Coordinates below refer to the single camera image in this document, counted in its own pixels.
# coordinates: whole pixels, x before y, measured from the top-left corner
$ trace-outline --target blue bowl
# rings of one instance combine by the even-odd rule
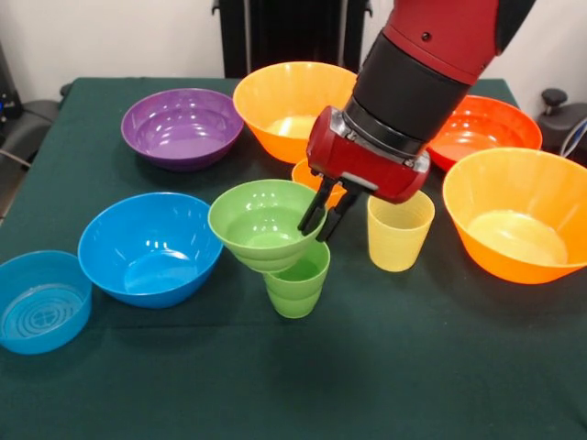
[[[204,284],[222,252],[207,222],[209,210],[175,192],[118,202],[83,231],[83,272],[122,303],[151,309],[181,303]]]
[[[21,355],[46,353],[74,339],[92,310],[92,283],[78,259],[45,250],[0,266],[0,344]]]

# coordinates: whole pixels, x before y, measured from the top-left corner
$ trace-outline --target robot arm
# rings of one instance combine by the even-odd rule
[[[426,143],[500,55],[535,0],[395,0],[344,109],[326,108],[306,154],[322,186],[299,229],[308,234],[338,182],[347,194],[327,214],[326,240],[361,192],[406,201],[424,184]]]

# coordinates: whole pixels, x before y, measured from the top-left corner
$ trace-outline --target dark green cloth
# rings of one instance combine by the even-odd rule
[[[211,203],[260,178],[289,178],[248,130],[208,170],[174,174],[137,157],[120,121],[175,87],[231,94],[236,82],[81,79],[74,83],[5,223],[0,260],[75,252],[108,205],[158,190]],[[472,91],[513,103],[502,81]],[[83,332],[47,355],[0,351],[2,439],[587,438],[587,273],[542,286],[498,280],[462,248],[442,199],[406,272],[367,253],[365,198],[332,242],[316,309],[287,321],[261,276],[224,251],[209,282],[169,310],[94,290]]]

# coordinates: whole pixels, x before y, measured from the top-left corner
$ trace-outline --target white wall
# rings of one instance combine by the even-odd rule
[[[363,53],[393,0],[371,0]],[[211,0],[0,0],[0,40],[25,100],[57,97],[78,76],[223,76]],[[565,89],[587,101],[587,1],[537,0],[504,55],[483,75],[505,78],[522,108]]]
[[[210,0],[0,0],[0,40],[23,100],[78,76],[224,75]]]
[[[375,14],[366,17],[363,55],[393,7],[393,0],[371,0]],[[587,101],[587,1],[537,0],[503,55],[483,78],[505,78],[516,100],[532,116],[542,110],[540,93],[565,90],[570,102]]]

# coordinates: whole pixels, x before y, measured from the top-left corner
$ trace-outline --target stacked green cups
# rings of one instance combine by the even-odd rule
[[[250,181],[220,195],[208,223],[243,264],[261,272],[275,310],[288,318],[312,312],[327,276],[330,252],[297,229],[314,191],[286,180]]]

